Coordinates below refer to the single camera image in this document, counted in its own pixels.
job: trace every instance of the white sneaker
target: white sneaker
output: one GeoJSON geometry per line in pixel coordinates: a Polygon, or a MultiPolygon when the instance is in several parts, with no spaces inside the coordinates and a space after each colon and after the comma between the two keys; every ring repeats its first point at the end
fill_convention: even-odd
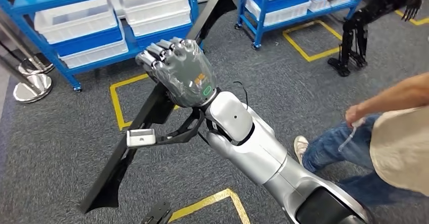
{"type": "Polygon", "coordinates": [[[303,136],[297,136],[293,142],[293,148],[295,148],[295,154],[298,157],[299,163],[303,164],[303,156],[308,147],[308,141],[303,136]]]}

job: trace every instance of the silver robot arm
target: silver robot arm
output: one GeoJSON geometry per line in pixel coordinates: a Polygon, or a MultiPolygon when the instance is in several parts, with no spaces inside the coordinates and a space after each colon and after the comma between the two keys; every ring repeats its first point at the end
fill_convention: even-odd
{"type": "MultiPolygon", "coordinates": [[[[300,214],[299,211],[316,189],[327,190],[357,213],[358,218],[367,221],[365,210],[358,202],[332,182],[310,173],[292,159],[276,139],[273,129],[232,93],[220,92],[205,114],[207,119],[222,128],[222,131],[212,129],[207,133],[209,145],[230,160],[250,180],[263,185],[292,223],[321,223],[315,219],[303,222],[303,213],[300,214]]],[[[329,211],[336,211],[333,208],[325,209],[325,214],[330,215],[329,211]]],[[[353,214],[344,214],[340,218],[358,221],[353,214]]]]}
{"type": "Polygon", "coordinates": [[[203,112],[210,126],[208,144],[264,186],[292,223],[368,223],[356,200],[298,164],[248,105],[217,88],[212,67],[194,40],[163,40],[136,59],[168,88],[171,100],[203,112]]]}

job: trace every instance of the beige shirt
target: beige shirt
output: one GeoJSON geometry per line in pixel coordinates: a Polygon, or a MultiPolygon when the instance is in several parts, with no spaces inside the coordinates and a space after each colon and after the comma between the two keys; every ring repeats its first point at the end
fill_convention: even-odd
{"type": "Polygon", "coordinates": [[[382,114],[369,152],[388,184],[429,196],[429,106],[382,114]]]}

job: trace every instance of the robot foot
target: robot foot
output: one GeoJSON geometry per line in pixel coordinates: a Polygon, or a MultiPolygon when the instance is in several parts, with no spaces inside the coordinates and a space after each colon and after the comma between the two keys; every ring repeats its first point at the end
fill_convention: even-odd
{"type": "Polygon", "coordinates": [[[356,62],[356,67],[358,69],[362,69],[368,65],[368,62],[366,62],[366,60],[362,56],[360,56],[358,53],[354,51],[350,52],[350,57],[356,62]]]}
{"type": "Polygon", "coordinates": [[[342,63],[337,58],[329,58],[328,64],[334,68],[338,74],[342,77],[350,75],[350,70],[347,68],[347,65],[342,63]]]}

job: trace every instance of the yellow floor tape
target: yellow floor tape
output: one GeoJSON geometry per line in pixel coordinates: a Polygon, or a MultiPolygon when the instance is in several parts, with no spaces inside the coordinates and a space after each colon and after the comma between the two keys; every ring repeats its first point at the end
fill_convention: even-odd
{"type": "Polygon", "coordinates": [[[120,81],[117,83],[114,83],[112,85],[110,85],[110,97],[112,98],[112,104],[113,104],[113,108],[115,110],[115,114],[116,114],[116,121],[118,122],[118,126],[119,126],[119,130],[124,129],[125,127],[128,127],[131,125],[132,121],[129,122],[125,122],[123,119],[123,114],[122,114],[122,110],[121,110],[121,106],[119,103],[119,97],[118,97],[118,93],[116,92],[116,89],[120,86],[124,86],[139,80],[143,80],[148,78],[148,75],[145,73],[143,75],[140,76],[135,76],[133,78],[124,80],[124,81],[120,81]]]}
{"type": "Polygon", "coordinates": [[[204,198],[204,199],[198,201],[195,204],[189,205],[189,206],[187,206],[185,208],[182,208],[180,210],[175,211],[173,213],[173,215],[172,215],[169,223],[172,222],[172,221],[174,221],[174,220],[177,220],[177,219],[179,219],[181,217],[184,217],[184,216],[187,216],[189,214],[192,214],[193,212],[195,212],[195,211],[197,211],[199,209],[202,209],[202,208],[204,208],[206,206],[209,206],[209,205],[212,205],[212,204],[214,204],[216,202],[224,200],[224,199],[226,199],[228,197],[231,197],[232,202],[234,203],[234,206],[237,209],[238,216],[240,217],[241,222],[243,224],[250,224],[249,217],[247,216],[247,213],[244,210],[243,205],[241,204],[240,198],[238,198],[238,195],[234,191],[232,191],[230,189],[222,190],[219,193],[216,193],[216,194],[214,194],[212,196],[204,198]]]}
{"type": "Polygon", "coordinates": [[[304,57],[304,59],[306,59],[308,62],[312,62],[314,60],[323,58],[323,57],[327,57],[330,56],[332,54],[338,53],[339,52],[339,48],[333,48],[321,53],[318,53],[316,55],[312,55],[309,56],[307,55],[307,53],[295,42],[293,41],[293,39],[289,36],[288,33],[293,32],[293,31],[297,31],[299,29],[303,29],[312,25],[315,25],[316,23],[322,25],[324,28],[326,28],[329,32],[331,32],[335,37],[337,37],[338,39],[342,40],[342,36],[339,35],[333,28],[329,27],[326,23],[322,22],[321,20],[315,20],[306,24],[302,24],[299,25],[297,27],[293,27],[290,29],[286,29],[283,31],[283,36],[285,37],[285,39],[287,41],[289,41],[289,43],[302,55],[302,57],[304,57]]]}
{"type": "MultiPolygon", "coordinates": [[[[399,11],[399,10],[396,10],[395,13],[398,14],[399,16],[401,16],[401,17],[404,15],[404,13],[401,12],[401,11],[399,11]]],[[[416,25],[416,26],[419,26],[419,25],[422,25],[422,24],[425,24],[425,23],[429,23],[429,17],[428,18],[423,18],[423,19],[420,19],[420,20],[411,19],[410,22],[412,24],[416,25]]]]}

